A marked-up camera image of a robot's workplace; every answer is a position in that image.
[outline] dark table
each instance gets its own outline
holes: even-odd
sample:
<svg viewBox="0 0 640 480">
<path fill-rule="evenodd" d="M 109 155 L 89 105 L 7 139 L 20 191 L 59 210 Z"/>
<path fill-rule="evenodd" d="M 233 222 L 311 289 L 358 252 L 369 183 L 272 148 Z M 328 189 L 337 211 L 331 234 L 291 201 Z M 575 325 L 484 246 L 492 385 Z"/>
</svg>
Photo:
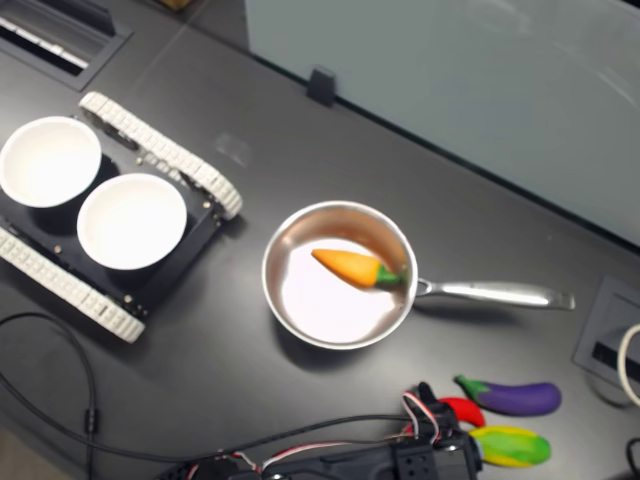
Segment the dark table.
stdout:
<svg viewBox="0 0 640 480">
<path fill-rule="evenodd" d="M 488 415 L 493 424 L 544 435 L 554 454 L 528 470 L 486 467 L 481 478 L 601 480 L 626 470 L 624 445 L 640 431 L 640 410 L 603 402 L 594 390 L 623 397 L 586 377 L 571 357 L 602 276 L 640 288 L 638 257 L 349 110 L 313 103 L 299 85 L 161 9 L 113 4 L 136 33 L 89 89 L 209 159 L 240 190 L 245 207 L 134 345 L 0 265 L 1 315 L 50 310 L 79 332 L 98 377 L 100 441 L 200 453 L 337 416 L 399 413 L 407 386 L 427 380 L 438 395 L 456 395 L 451 379 L 464 373 L 505 383 L 553 381 L 564 394 L 563 407 L 550 416 Z M 80 98 L 0 55 L 0 141 L 33 118 L 74 112 Z M 245 146 L 240 162 L 216 150 L 221 135 Z M 575 292 L 578 308 L 559 313 L 424 300 L 375 346 L 340 353 L 302 345 L 269 312 L 262 254 L 288 215 L 336 198 L 393 218 L 426 278 L 539 283 Z M 52 328 L 25 320 L 2 330 L 0 365 L 46 412 L 81 429 L 82 371 Z M 84 447 L 52 432 L 4 391 L 0 412 L 24 441 L 82 478 Z M 309 438 L 377 436 L 392 427 L 359 424 Z M 260 458 L 280 446 L 251 453 Z M 99 453 L 96 467 L 104 479 L 150 479 L 167 466 Z"/>
</svg>

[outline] wire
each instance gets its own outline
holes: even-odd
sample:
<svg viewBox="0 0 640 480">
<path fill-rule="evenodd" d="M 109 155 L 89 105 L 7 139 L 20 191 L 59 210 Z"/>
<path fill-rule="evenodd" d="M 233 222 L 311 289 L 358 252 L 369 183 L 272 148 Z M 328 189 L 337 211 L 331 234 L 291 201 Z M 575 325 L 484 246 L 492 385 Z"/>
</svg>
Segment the wire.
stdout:
<svg viewBox="0 0 640 480">
<path fill-rule="evenodd" d="M 193 476 L 198 471 L 198 468 L 200 468 L 200 465 L 197 463 L 193 467 L 191 467 L 191 470 L 189 470 L 189 473 L 187 473 L 187 480 L 193 480 Z"/>
<path fill-rule="evenodd" d="M 633 446 L 636 443 L 640 443 L 639 438 L 632 438 L 627 442 L 626 454 L 627 454 L 627 462 L 629 462 L 629 468 L 633 472 L 633 475 L 636 479 L 640 479 L 640 469 L 636 465 L 635 460 L 633 459 Z"/>
<path fill-rule="evenodd" d="M 620 377 L 620 384 L 627 396 L 633 403 L 640 407 L 640 397 L 638 397 L 633 391 L 633 388 L 631 388 L 629 377 L 627 376 L 627 352 L 629 351 L 631 340 L 633 340 L 633 337 L 638 333 L 640 333 L 640 324 L 631 327 L 627 330 L 627 333 L 624 334 L 624 337 L 622 337 L 622 342 L 620 342 L 620 348 L 618 349 L 618 376 Z"/>
<path fill-rule="evenodd" d="M 402 399 L 402 406 L 404 407 L 407 414 L 411 417 L 411 425 L 413 425 L 413 435 L 415 438 L 418 438 L 420 436 L 420 422 L 418 422 L 418 417 L 416 417 L 416 414 L 413 413 L 413 410 L 411 410 L 409 403 L 407 403 L 404 398 Z"/>
<path fill-rule="evenodd" d="M 254 472 L 260 471 L 258 465 L 253 460 L 251 460 L 244 452 L 233 452 L 231 456 L 233 458 L 241 458 L 242 460 L 244 460 Z"/>
<path fill-rule="evenodd" d="M 280 453 L 268 458 L 262 463 L 262 471 L 265 470 L 269 465 L 282 460 L 290 455 L 295 455 L 296 453 L 305 452 L 307 450 L 313 450 L 315 448 L 327 448 L 327 447 L 338 447 L 344 445 L 375 445 L 379 443 L 386 443 L 390 440 L 394 440 L 396 438 L 410 437 L 412 435 L 399 434 L 399 435 L 390 435 L 388 437 L 383 438 L 382 440 L 334 440 L 331 442 L 318 442 L 318 443 L 309 443 L 306 445 L 299 445 L 297 447 L 288 448 L 283 450 Z"/>
<path fill-rule="evenodd" d="M 35 316 L 40 318 L 46 317 L 41 313 L 24 313 L 21 315 Z M 7 320 L 7 319 L 0 320 L 0 325 L 2 325 L 4 320 Z M 361 421 L 369 421 L 369 420 L 391 420 L 391 421 L 399 421 L 399 422 L 406 422 L 409 420 L 408 417 L 405 417 L 403 415 L 383 415 L 383 414 L 382 415 L 381 414 L 354 415 L 350 417 L 342 417 L 342 418 L 336 418 L 333 420 L 326 420 L 324 422 L 318 422 L 318 423 L 307 425 L 301 428 L 296 428 L 286 432 L 277 433 L 275 435 L 261 438 L 259 440 L 254 440 L 242 445 L 228 448 L 221 452 L 211 452 L 211 453 L 191 455 L 191 456 L 157 455 L 157 454 L 137 452 L 133 450 L 113 447 L 110 445 L 104 445 L 102 443 L 98 443 L 96 441 L 87 440 L 82 435 L 74 432 L 73 430 L 69 430 L 67 427 L 60 424 L 57 420 L 51 418 L 49 415 L 41 411 L 38 407 L 36 407 L 33 403 L 31 403 L 29 399 L 27 399 L 24 395 L 22 395 L 22 393 L 1 372 L 0 372 L 0 385 L 5 387 L 7 391 L 11 395 L 13 395 L 16 398 L 16 400 L 18 400 L 18 402 L 20 402 L 22 406 L 24 406 L 27 410 L 29 410 L 33 415 L 38 417 L 40 420 L 42 420 L 44 423 L 49 425 L 54 430 L 58 431 L 59 433 L 65 435 L 66 437 L 72 440 L 75 440 L 76 442 L 82 443 L 84 445 L 90 445 L 96 450 L 100 450 L 105 453 L 110 453 L 112 455 L 119 455 L 122 457 L 135 458 L 137 460 L 146 460 L 146 461 L 158 462 L 158 463 L 191 463 L 191 462 L 197 462 L 197 461 L 205 460 L 209 458 L 214 458 L 221 455 L 230 455 L 236 451 L 249 450 L 251 448 L 255 448 L 260 445 L 264 445 L 271 442 L 276 442 L 278 440 L 282 440 L 288 437 L 302 435 L 304 433 L 320 430 L 323 428 L 333 427 L 336 425 L 342 425 L 345 423 L 353 423 L 353 422 L 361 422 Z"/>
<path fill-rule="evenodd" d="M 64 324 L 62 321 L 40 312 L 24 312 L 16 315 L 10 315 L 8 317 L 0 319 L 0 326 L 5 325 L 13 320 L 17 320 L 19 318 L 26 318 L 26 317 L 35 317 L 35 318 L 42 318 L 44 320 L 48 320 L 52 323 L 55 323 L 67 334 L 67 336 L 69 337 L 69 341 L 72 343 L 72 345 L 74 345 L 74 348 L 76 348 L 76 350 L 78 351 L 78 355 L 82 360 L 83 365 L 88 367 L 87 372 L 91 373 L 90 375 L 87 374 L 88 383 L 90 385 L 90 389 L 93 389 L 93 391 L 95 391 L 95 379 L 94 379 L 93 371 L 91 370 L 91 366 L 89 364 L 88 358 L 86 356 L 86 353 L 82 348 L 82 346 L 80 345 L 80 342 L 78 342 L 78 340 L 76 339 L 71 328 L 68 327 L 66 324 Z M 158 463 L 194 463 L 194 462 L 199 462 L 201 460 L 206 460 L 206 459 L 215 458 L 219 456 L 232 455 L 235 452 L 249 450 L 251 448 L 259 447 L 267 443 L 276 442 L 278 440 L 283 440 L 285 438 L 294 437 L 294 436 L 302 435 L 315 430 L 333 427 L 336 425 L 342 425 L 345 423 L 362 422 L 362 421 L 370 421 L 370 420 L 390 420 L 390 421 L 398 421 L 398 422 L 407 422 L 410 419 L 409 417 L 406 417 L 403 415 L 384 415 L 384 414 L 354 415 L 350 417 L 342 417 L 342 418 L 336 418 L 332 420 L 325 420 L 323 422 L 313 423 L 311 425 L 296 428 L 293 430 L 288 430 L 282 433 L 277 433 L 275 435 L 270 435 L 268 437 L 247 442 L 245 444 L 237 445 L 235 447 L 228 448 L 226 450 L 221 450 L 218 452 L 210 452 L 210 453 L 204 453 L 200 455 L 191 455 L 191 456 L 169 456 L 169 455 L 157 455 L 152 453 L 137 452 L 134 450 L 128 450 L 124 448 L 105 445 L 105 444 L 96 442 L 95 440 L 87 439 L 82 435 L 80 435 L 79 433 L 76 433 L 73 430 L 68 429 L 67 427 L 59 423 L 57 420 L 50 417 L 49 415 L 44 413 L 42 410 L 40 410 L 38 407 L 36 407 L 33 403 L 31 403 L 31 401 L 28 398 L 26 398 L 13 385 L 13 383 L 11 383 L 11 381 L 9 381 L 7 377 L 4 376 L 4 374 L 2 374 L 2 372 L 0 372 L 0 385 L 6 388 L 9 394 L 11 394 L 24 408 L 29 410 L 33 415 L 35 415 L 37 418 L 39 418 L 41 421 L 49 425 L 51 428 L 53 428 L 57 432 L 70 438 L 71 440 L 84 444 L 87 447 L 92 447 L 95 450 L 100 450 L 102 452 L 109 453 L 112 455 L 119 455 L 121 457 L 133 458 L 137 460 L 145 460 L 149 462 L 158 462 Z"/>
<path fill-rule="evenodd" d="M 97 389 L 96 389 L 95 375 L 93 373 L 93 369 L 91 368 L 91 364 L 89 363 L 87 354 L 84 351 L 84 348 L 82 348 L 82 345 L 80 344 L 78 339 L 75 337 L 75 335 L 71 331 L 71 328 L 67 326 L 65 323 L 63 323 L 62 321 L 58 320 L 57 318 L 54 318 L 39 312 L 25 312 L 25 313 L 17 313 L 15 315 L 9 315 L 3 319 L 0 319 L 0 327 L 2 327 L 3 325 L 7 325 L 8 323 L 13 322 L 15 320 L 20 320 L 23 318 L 39 318 L 42 320 L 46 320 L 50 323 L 53 323 L 60 330 L 62 330 L 62 332 L 67 337 L 67 339 L 71 342 L 71 346 L 73 347 L 76 354 L 78 355 L 78 358 L 82 363 L 82 367 L 87 377 L 87 386 L 89 389 L 89 407 L 87 412 L 89 415 L 92 416 L 92 419 L 95 420 L 95 412 L 97 412 L 96 404 L 97 404 L 97 396 L 98 396 L 96 392 Z M 93 479 L 94 446 L 92 445 L 92 443 L 94 440 L 93 427 L 95 426 L 95 423 L 92 423 L 91 425 L 92 425 L 92 428 L 87 432 L 87 442 L 86 442 L 87 454 L 86 454 L 85 470 L 87 473 L 88 480 Z"/>
<path fill-rule="evenodd" d="M 411 392 L 404 392 L 402 394 L 402 399 L 403 399 L 403 403 L 405 404 L 405 409 L 407 409 L 406 399 L 409 399 L 420 410 L 422 410 L 422 413 L 424 413 L 426 415 L 426 417 L 431 421 L 431 423 L 433 425 L 433 437 L 431 437 L 431 444 L 433 445 L 435 442 L 437 442 L 440 439 L 440 426 L 438 425 L 438 421 L 436 420 L 435 415 L 431 412 L 431 410 L 429 410 L 427 408 L 427 406 L 424 403 L 422 403 L 422 401 L 420 401 L 420 399 L 418 397 L 416 397 Z"/>
</svg>

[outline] yellow-green toy vegetable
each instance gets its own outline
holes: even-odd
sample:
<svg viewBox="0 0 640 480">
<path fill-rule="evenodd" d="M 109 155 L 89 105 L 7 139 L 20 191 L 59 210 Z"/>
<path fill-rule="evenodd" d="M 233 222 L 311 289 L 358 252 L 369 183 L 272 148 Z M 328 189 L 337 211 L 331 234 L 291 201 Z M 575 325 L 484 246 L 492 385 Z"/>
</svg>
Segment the yellow-green toy vegetable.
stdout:
<svg viewBox="0 0 640 480">
<path fill-rule="evenodd" d="M 469 432 L 480 444 L 484 461 L 503 467 L 524 468 L 551 458 L 551 445 L 538 434 L 517 427 L 482 427 Z"/>
</svg>

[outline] stainless steel saucepan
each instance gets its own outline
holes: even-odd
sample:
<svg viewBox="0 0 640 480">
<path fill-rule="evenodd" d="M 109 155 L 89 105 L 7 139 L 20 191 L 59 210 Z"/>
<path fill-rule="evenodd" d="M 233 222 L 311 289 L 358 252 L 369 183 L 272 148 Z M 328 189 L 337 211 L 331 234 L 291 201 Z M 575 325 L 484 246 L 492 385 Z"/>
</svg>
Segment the stainless steel saucepan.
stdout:
<svg viewBox="0 0 640 480">
<path fill-rule="evenodd" d="M 339 279 L 311 256 L 315 248 L 373 255 L 404 284 L 394 290 L 361 290 Z M 439 295 L 530 308 L 572 310 L 573 296 L 509 282 L 435 283 L 418 278 L 411 245 L 377 210 L 333 201 L 304 208 L 271 238 L 262 263 L 269 306 L 282 325 L 318 347 L 350 350 L 393 332 L 417 296 Z"/>
</svg>

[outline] white bowl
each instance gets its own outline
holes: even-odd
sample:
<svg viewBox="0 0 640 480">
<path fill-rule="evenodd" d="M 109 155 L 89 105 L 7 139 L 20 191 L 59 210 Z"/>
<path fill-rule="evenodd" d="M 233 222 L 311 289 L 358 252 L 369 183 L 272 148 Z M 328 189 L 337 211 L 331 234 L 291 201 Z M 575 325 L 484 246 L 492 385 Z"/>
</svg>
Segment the white bowl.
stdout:
<svg viewBox="0 0 640 480">
<path fill-rule="evenodd" d="M 78 215 L 78 240 L 97 263 L 136 270 L 166 257 L 186 225 L 187 206 L 173 185 L 133 173 L 107 180 L 91 192 Z"/>
<path fill-rule="evenodd" d="M 55 207 L 84 192 L 100 169 L 98 137 L 68 117 L 34 120 L 0 151 L 0 188 L 28 207 Z"/>
</svg>

